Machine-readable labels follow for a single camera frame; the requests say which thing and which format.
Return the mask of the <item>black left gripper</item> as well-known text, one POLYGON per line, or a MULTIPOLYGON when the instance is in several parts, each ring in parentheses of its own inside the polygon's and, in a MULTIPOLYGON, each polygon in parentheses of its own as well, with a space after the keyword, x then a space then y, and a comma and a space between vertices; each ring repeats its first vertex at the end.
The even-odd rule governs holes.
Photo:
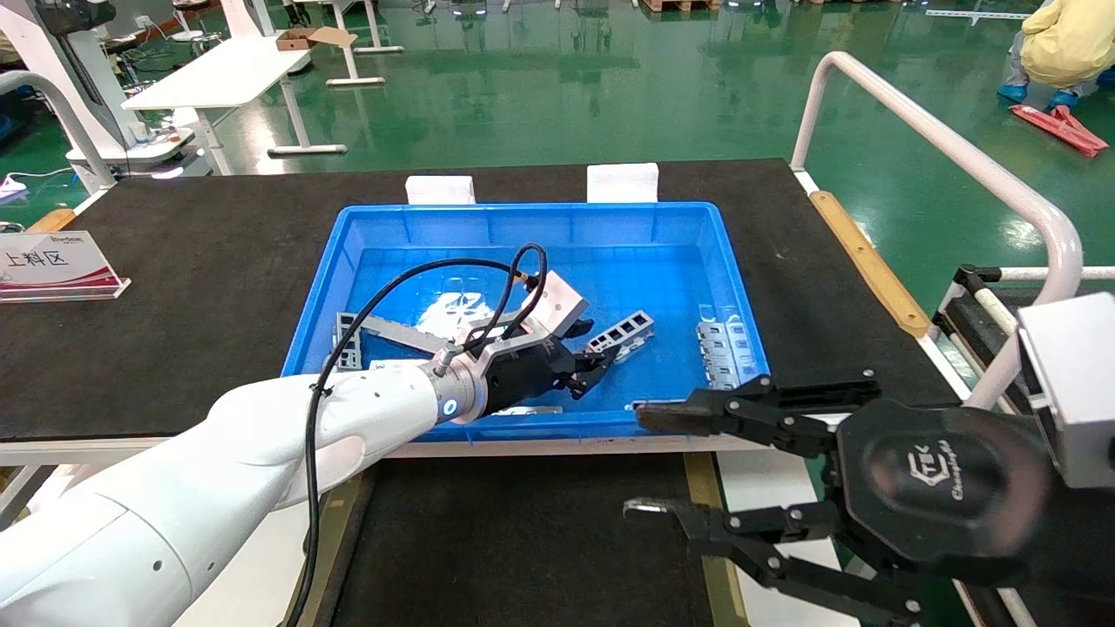
POLYGON ((487 368, 484 409, 506 409, 563 386, 573 401, 597 387, 615 361, 615 347, 601 353, 570 353, 558 340, 546 340, 516 353, 501 354, 487 368))

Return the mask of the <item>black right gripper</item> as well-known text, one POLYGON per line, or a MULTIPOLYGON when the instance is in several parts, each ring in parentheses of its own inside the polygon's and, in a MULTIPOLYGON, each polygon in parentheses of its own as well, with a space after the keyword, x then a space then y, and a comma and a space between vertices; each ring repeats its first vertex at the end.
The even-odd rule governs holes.
POLYGON ((801 459, 835 448, 840 484, 832 495, 843 523, 831 502, 733 512, 634 496, 624 515, 673 517, 694 554, 724 558, 765 589, 879 626, 920 626, 917 596, 778 548, 840 531, 841 543, 879 571, 896 567, 985 587, 1026 581, 1057 485, 1037 430, 991 409, 909 408, 881 396, 872 378, 796 388, 755 378, 729 390, 694 389, 685 401, 633 404, 648 431, 729 435, 801 459), (835 435, 815 417, 851 412, 835 435))

